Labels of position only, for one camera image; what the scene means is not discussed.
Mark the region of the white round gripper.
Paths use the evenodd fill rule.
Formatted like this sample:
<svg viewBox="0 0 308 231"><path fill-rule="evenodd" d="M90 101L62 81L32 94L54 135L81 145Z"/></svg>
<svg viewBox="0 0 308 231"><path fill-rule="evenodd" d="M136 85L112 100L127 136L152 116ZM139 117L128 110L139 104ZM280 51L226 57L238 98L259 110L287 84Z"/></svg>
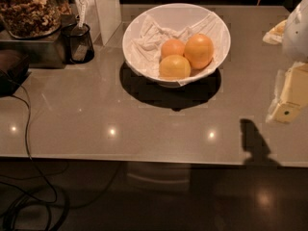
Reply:
<svg viewBox="0 0 308 231"><path fill-rule="evenodd" d="M281 44L285 55L295 61L288 70L279 70L268 123L291 123L308 106L308 0L301 0L289 15L263 36L263 42Z"/></svg>

